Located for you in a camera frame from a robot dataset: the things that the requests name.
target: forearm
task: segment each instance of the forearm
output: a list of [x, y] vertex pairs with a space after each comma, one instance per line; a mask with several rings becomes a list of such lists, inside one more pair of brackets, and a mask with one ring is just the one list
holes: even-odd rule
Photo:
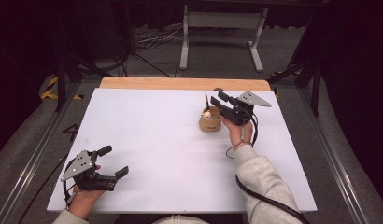
[[[284, 203], [297, 211], [291, 190], [282, 181], [272, 163], [257, 156], [251, 146], [243, 145], [234, 152], [237, 175], [241, 183], [269, 199]], [[299, 223], [299, 221], [271, 204], [244, 193], [249, 223]]]

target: gray floor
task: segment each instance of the gray floor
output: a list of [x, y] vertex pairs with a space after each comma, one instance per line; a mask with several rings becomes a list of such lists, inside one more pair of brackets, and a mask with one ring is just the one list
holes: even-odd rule
[[[232, 35], [223, 35], [212, 30], [197, 31], [191, 36], [188, 69], [177, 70], [177, 77], [269, 78], [273, 72], [286, 68], [303, 31], [303, 28], [263, 30], [258, 45], [263, 73], [255, 71], [247, 48], [247, 41], [253, 36], [253, 31], [238, 30]], [[138, 54], [153, 63], [178, 63], [180, 48], [181, 41], [174, 39], [156, 49], [139, 51]], [[156, 66], [171, 76], [175, 73], [173, 64]], [[116, 76], [121, 70], [113, 70], [110, 73]], [[130, 76], [163, 77], [157, 70], [133, 57], [128, 60], [127, 73]], [[295, 89], [291, 85], [293, 80], [294, 77], [287, 77], [273, 87], [278, 88], [279, 105], [305, 174], [310, 180], [310, 188], [318, 207], [317, 212], [310, 212], [305, 216], [311, 223], [383, 223], [383, 203], [338, 125], [324, 83], [321, 85], [319, 96], [319, 118], [313, 118], [308, 105], [305, 104], [305, 97], [311, 90]], [[44, 180], [72, 146], [71, 134], [62, 131], [75, 123], [81, 123], [92, 91], [99, 83], [98, 76], [88, 75], [79, 85], [68, 84], [69, 90], [77, 90], [76, 93], [84, 95], [84, 99], [71, 100], [59, 113], [54, 112], [56, 100], [44, 99], [43, 104], [22, 124], [3, 148], [0, 153], [0, 223], [19, 222]], [[317, 123], [323, 128], [323, 138], [322, 132], [317, 129]], [[53, 124], [56, 124], [55, 129], [50, 128]], [[358, 220], [350, 210], [348, 200], [341, 189], [341, 180], [336, 177], [327, 157], [327, 145], [322, 139], [328, 141], [340, 160], [341, 168], [344, 169], [355, 192], [364, 219]], [[35, 157], [36, 153], [41, 154], [41, 160], [31, 164], [30, 159]], [[25, 177], [26, 174], [22, 173], [25, 167], [35, 169]], [[56, 218], [58, 214], [47, 212], [46, 208], [52, 194], [50, 186], [58, 178], [60, 170], [58, 169], [44, 185], [22, 223], [51, 223]], [[20, 176], [25, 183], [18, 183]], [[94, 214], [91, 223], [113, 223], [116, 217]]]

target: person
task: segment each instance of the person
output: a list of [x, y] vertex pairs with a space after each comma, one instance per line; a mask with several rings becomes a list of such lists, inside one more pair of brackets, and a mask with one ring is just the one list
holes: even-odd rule
[[[220, 118], [223, 125], [229, 130], [230, 142], [233, 146], [236, 175], [240, 182], [269, 199], [283, 203], [297, 211], [293, 194], [286, 183], [281, 179], [273, 164], [264, 156], [257, 155], [250, 144], [253, 126], [248, 122], [244, 126], [244, 140], [241, 139], [242, 127], [232, 124], [224, 117]], [[97, 199], [104, 194], [102, 190], [85, 191], [74, 187], [76, 196], [68, 210], [63, 210], [54, 221], [54, 224], [87, 224], [89, 213], [92, 211]], [[273, 206], [258, 200], [245, 192], [248, 222], [254, 223], [301, 223], [296, 217]], [[207, 223], [200, 218], [188, 216], [165, 217], [153, 222], [154, 224], [203, 224]]]

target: person's left hand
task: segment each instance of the person's left hand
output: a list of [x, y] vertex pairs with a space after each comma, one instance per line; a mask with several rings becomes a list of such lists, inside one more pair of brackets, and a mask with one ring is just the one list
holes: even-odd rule
[[[101, 168], [100, 165], [96, 165], [97, 170]], [[96, 201], [106, 191], [105, 190], [82, 190], [77, 185], [73, 187], [73, 192], [76, 193], [73, 198], [68, 211], [73, 215], [82, 219], [87, 219], [89, 213], [95, 206]]]

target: table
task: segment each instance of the table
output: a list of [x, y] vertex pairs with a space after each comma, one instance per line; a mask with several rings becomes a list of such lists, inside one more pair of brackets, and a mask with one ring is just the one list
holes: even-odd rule
[[[308, 186], [277, 99], [266, 81], [210, 78], [105, 77], [94, 91], [78, 136], [65, 164], [82, 149], [111, 145], [98, 159], [101, 175], [114, 175], [125, 165], [130, 173], [106, 193], [99, 213], [245, 213], [235, 184], [235, 165], [226, 157], [231, 146], [227, 129], [199, 130], [205, 92], [215, 88], [231, 96], [254, 91], [272, 107], [255, 106], [259, 137], [255, 150], [272, 161], [293, 191], [301, 211], [317, 207]], [[64, 209], [57, 182], [48, 210]]]

